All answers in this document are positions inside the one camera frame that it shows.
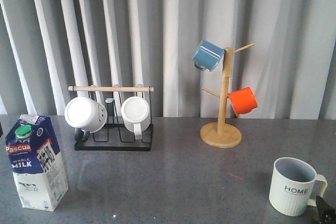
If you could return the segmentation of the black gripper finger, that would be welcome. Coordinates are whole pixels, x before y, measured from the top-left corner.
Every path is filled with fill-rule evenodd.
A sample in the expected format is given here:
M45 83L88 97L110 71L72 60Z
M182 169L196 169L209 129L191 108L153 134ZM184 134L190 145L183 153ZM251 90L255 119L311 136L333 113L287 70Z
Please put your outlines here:
M335 208L329 206L321 196L316 197L317 223L335 223Z

